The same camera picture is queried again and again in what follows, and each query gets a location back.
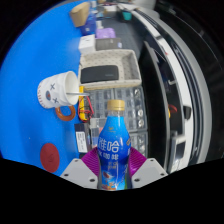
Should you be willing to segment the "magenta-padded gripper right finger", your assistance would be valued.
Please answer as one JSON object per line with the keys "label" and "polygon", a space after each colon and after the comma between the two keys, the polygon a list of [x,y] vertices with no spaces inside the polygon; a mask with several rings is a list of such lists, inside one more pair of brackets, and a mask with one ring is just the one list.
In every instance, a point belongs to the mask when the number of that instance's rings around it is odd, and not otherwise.
{"label": "magenta-padded gripper right finger", "polygon": [[135,148],[131,148],[127,173],[128,189],[141,188],[165,176],[166,171],[155,158],[146,158]]}

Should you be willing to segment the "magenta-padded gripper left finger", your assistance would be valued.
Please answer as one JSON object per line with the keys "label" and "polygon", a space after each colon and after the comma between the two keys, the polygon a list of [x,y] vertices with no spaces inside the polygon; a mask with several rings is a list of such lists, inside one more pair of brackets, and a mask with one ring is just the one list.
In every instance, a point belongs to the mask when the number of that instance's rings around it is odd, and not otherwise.
{"label": "magenta-padded gripper left finger", "polygon": [[93,148],[81,159],[73,159],[61,177],[84,188],[96,189],[99,177],[97,148]]}

